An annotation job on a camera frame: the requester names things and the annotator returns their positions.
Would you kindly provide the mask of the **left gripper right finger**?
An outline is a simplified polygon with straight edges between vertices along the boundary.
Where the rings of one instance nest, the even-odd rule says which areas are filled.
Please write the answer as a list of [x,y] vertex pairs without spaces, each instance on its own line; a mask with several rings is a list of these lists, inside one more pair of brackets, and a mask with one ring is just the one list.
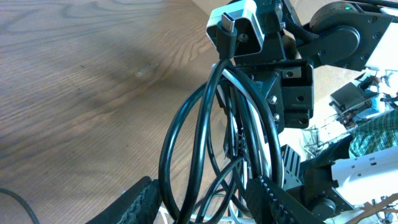
[[268,177],[259,176],[248,180],[246,203],[256,223],[323,224],[323,221]]

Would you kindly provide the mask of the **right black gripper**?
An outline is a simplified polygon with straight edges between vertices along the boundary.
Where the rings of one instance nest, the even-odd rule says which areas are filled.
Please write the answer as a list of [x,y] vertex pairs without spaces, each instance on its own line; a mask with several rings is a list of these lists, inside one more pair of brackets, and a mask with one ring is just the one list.
[[262,48],[252,30],[238,32],[235,68],[257,82],[260,92],[278,114],[277,131],[305,129],[313,117],[313,66],[299,59],[295,40],[284,32],[268,35]]

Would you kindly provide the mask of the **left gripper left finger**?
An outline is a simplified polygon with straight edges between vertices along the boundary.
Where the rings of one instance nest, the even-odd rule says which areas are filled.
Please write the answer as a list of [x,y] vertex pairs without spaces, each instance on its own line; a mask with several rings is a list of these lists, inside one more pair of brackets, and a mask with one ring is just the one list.
[[144,176],[87,224],[153,223],[161,203],[159,181]]

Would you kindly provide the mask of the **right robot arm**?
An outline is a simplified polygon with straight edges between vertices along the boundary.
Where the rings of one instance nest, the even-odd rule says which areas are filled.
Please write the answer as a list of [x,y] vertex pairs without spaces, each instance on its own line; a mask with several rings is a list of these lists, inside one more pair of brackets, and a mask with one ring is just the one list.
[[265,35],[262,49],[236,57],[236,67],[258,80],[278,131],[303,129],[313,116],[314,69],[397,70],[397,4],[335,1],[302,24],[289,1],[256,1]]

